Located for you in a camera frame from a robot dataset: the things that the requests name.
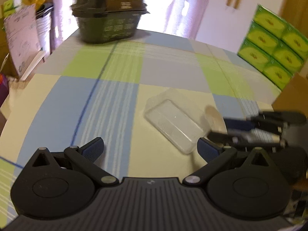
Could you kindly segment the clear plastic lid box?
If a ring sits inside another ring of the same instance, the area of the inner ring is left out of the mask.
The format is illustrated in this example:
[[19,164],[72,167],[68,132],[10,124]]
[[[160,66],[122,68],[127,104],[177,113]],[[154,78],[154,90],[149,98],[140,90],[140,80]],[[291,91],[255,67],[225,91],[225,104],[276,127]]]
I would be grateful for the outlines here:
[[205,113],[172,88],[147,100],[144,118],[185,155],[211,130]]

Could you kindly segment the beige round disc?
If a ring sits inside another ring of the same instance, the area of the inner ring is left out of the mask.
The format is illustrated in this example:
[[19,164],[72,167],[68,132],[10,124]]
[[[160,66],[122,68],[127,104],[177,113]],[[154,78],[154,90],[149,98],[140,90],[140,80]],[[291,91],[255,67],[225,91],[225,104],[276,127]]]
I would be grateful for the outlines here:
[[224,119],[215,107],[211,105],[207,105],[205,107],[205,118],[209,122],[212,131],[220,132],[223,134],[227,133]]

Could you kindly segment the pink printed cardboard sheet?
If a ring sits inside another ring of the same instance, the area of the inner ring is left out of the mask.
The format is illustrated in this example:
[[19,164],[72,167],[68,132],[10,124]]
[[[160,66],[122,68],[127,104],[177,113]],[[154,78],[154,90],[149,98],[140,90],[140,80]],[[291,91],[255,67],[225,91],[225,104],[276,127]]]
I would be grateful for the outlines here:
[[4,28],[17,78],[24,81],[46,55],[38,38],[35,6],[26,6],[6,17]]

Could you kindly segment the green tissue box stack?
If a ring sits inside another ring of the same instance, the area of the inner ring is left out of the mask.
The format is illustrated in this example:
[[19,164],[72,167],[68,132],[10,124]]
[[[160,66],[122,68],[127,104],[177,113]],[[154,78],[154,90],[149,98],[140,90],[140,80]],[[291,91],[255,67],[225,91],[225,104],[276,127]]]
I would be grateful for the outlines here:
[[259,4],[238,56],[282,90],[307,60],[307,37]]

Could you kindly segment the brown cardboard box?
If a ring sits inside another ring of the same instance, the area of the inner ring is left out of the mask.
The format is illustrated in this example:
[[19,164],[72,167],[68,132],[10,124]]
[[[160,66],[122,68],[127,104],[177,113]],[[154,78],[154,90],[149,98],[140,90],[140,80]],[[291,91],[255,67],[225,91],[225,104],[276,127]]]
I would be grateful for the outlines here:
[[271,105],[274,110],[289,110],[308,115],[307,78],[296,73]]

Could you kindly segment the checkered tablecloth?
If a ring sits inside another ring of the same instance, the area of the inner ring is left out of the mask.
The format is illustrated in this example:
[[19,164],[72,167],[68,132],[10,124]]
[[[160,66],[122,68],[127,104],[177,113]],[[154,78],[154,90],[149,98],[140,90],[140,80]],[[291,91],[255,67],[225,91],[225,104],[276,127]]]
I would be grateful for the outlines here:
[[97,164],[118,178],[183,178],[202,167],[197,152],[182,154],[144,118],[147,100],[165,90],[240,119],[269,110],[280,94],[236,53],[212,45],[144,30],[90,45],[75,32],[2,105],[1,225],[16,217],[10,187],[40,147],[57,152],[101,137]]

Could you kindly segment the dark green lidded basket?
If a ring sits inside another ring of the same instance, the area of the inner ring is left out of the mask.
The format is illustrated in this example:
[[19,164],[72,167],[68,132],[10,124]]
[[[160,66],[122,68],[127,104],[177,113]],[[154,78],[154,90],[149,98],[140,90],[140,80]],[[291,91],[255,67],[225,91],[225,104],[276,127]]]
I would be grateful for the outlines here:
[[71,9],[81,39],[91,44],[132,37],[147,13],[144,0],[76,0]]

